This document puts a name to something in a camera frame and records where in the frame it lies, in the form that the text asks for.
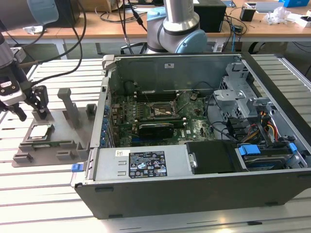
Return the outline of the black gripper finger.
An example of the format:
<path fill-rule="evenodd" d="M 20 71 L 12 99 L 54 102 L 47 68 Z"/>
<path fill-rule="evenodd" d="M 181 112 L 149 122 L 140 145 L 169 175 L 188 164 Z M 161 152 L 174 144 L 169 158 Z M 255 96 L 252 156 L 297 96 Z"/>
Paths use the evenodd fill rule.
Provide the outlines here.
<path fill-rule="evenodd" d="M 20 108 L 19 103 L 15 103 L 13 105 L 7 106 L 2 101 L 0 102 L 0 111 L 1 112 L 11 112 L 18 116 L 20 121 L 25 121 L 27 116 L 24 111 Z"/>
<path fill-rule="evenodd" d="M 33 86 L 30 95 L 30 104 L 35 119 L 46 119 L 48 115 L 48 93 L 44 85 Z"/>

